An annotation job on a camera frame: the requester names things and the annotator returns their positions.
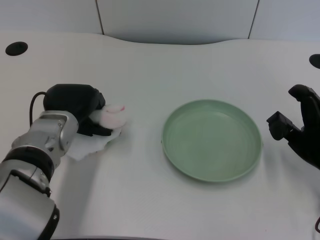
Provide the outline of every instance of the black hole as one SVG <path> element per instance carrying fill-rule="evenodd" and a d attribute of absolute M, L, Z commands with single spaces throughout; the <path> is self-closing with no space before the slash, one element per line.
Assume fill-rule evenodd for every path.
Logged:
<path fill-rule="evenodd" d="M 314 66 L 317 69 L 320 69 L 320 54 L 313 54 L 309 58 L 309 62 L 311 63 L 312 66 Z"/>
<path fill-rule="evenodd" d="M 6 47 L 5 53 L 9 56 L 18 56 L 23 54 L 28 49 L 28 44 L 23 41 L 17 41 L 11 43 L 9 46 Z"/>

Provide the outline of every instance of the green plate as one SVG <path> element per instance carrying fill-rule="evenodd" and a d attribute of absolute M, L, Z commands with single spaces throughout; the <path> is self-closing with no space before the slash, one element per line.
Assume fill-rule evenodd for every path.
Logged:
<path fill-rule="evenodd" d="M 217 100 L 198 100 L 169 116 L 162 146 L 181 172 L 207 182 L 225 182 L 254 168 L 262 140 L 255 122 L 239 108 Z"/>

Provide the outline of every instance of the black cable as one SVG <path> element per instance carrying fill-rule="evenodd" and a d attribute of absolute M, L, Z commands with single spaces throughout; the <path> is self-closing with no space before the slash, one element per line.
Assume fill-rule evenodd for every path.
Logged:
<path fill-rule="evenodd" d="M 39 95 L 45 95 L 45 96 L 46 96 L 47 93 L 44 92 L 44 91 L 40 91 L 40 92 L 36 93 L 36 94 L 33 96 L 32 100 L 31 100 L 31 103 L 30 103 L 30 110 L 29 110 L 29 122 L 30 122 L 30 127 L 31 127 L 31 125 L 32 125 L 32 123 L 33 123 L 33 120 L 32 120 L 32 112 L 33 112 L 33 109 L 34 109 L 34 103 L 35 103 L 36 98 L 37 98 Z"/>
<path fill-rule="evenodd" d="M 316 223 L 315 223 L 315 230 L 318 232 L 318 233 L 320 233 L 320 229 L 319 229 L 319 224 L 320 224 L 320 217 L 318 218 L 318 220 L 316 221 Z"/>

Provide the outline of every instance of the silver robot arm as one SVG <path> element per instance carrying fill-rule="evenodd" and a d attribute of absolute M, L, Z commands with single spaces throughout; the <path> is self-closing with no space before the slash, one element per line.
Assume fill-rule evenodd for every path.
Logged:
<path fill-rule="evenodd" d="M 67 111 L 44 111 L 0 163 L 0 240 L 50 239 L 59 210 L 49 182 L 78 130 Z"/>

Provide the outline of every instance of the gray wall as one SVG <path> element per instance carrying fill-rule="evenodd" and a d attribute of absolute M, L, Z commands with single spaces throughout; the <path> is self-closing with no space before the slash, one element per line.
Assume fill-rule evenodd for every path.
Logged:
<path fill-rule="evenodd" d="M 260 0 L 251 39 L 320 40 L 320 0 Z"/>
<path fill-rule="evenodd" d="M 162 44 L 206 44 L 248 37 L 320 41 L 320 0 L 257 3 L 258 0 L 0 0 L 0 31 L 104 31 L 105 35 L 127 41 Z"/>
<path fill-rule="evenodd" d="M 247 39 L 258 0 L 98 0 L 104 34 L 159 44 Z"/>

